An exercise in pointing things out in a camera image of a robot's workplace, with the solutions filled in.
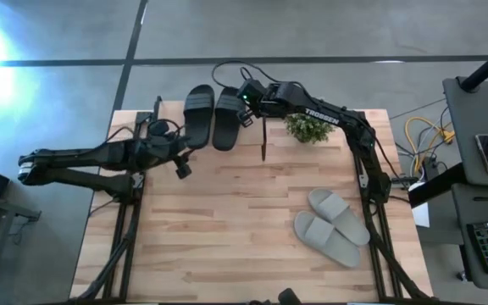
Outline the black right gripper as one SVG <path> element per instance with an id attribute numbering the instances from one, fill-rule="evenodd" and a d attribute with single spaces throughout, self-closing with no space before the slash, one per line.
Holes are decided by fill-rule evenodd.
<path id="1" fill-rule="evenodd" d="M 252 83 L 252 113 L 257 117 L 285 118 L 297 113 L 297 106 L 290 95 L 297 89 L 294 82 L 281 82 L 263 86 L 260 82 Z M 244 127 L 253 124 L 252 115 L 245 109 L 237 113 Z"/>

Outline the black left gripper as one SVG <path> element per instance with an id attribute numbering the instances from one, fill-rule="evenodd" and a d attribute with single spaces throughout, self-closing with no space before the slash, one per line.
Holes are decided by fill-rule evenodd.
<path id="1" fill-rule="evenodd" d="M 173 161 L 176 164 L 188 160 L 193 149 L 180 153 L 187 147 L 195 145 L 195 138 L 182 136 L 182 126 L 173 120 L 154 120 L 147 125 L 147 139 L 144 152 L 145 164 L 165 164 Z"/>

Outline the light grey slide sandal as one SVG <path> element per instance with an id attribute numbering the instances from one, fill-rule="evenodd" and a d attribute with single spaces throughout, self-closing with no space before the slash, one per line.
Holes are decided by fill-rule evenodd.
<path id="1" fill-rule="evenodd" d="M 293 220 L 297 238 L 327 258 L 348 268 L 360 264 L 360 251 L 356 245 L 339 233 L 334 225 L 308 212 L 299 212 Z"/>
<path id="2" fill-rule="evenodd" d="M 338 194 L 327 189 L 314 189 L 308 193 L 308 202 L 322 219 L 356 246 L 370 241 L 370 234 L 363 221 L 352 211 L 349 204 Z"/>

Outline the green potted plant dark pot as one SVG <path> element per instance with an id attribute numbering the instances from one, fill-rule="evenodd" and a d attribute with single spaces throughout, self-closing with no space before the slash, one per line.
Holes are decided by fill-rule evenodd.
<path id="1" fill-rule="evenodd" d="M 287 132 L 301 143 L 328 141 L 335 130 L 333 125 L 305 114 L 291 114 L 285 118 Z"/>

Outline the grey desk top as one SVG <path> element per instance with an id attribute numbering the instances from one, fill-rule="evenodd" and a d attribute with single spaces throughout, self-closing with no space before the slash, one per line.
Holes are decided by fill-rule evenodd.
<path id="1" fill-rule="evenodd" d="M 488 186 L 488 172 L 475 140 L 476 135 L 488 135 L 488 81 L 471 93 L 461 89 L 457 79 L 445 79 L 442 85 L 466 180 Z"/>

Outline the grey keyboard desk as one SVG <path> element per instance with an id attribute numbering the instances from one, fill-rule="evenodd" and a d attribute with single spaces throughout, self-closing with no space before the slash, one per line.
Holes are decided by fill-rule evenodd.
<path id="1" fill-rule="evenodd" d="M 488 187 L 455 184 L 452 195 L 463 237 L 461 253 L 466 278 L 482 289 L 488 289 L 488 274 L 483 270 L 466 225 L 488 222 Z"/>

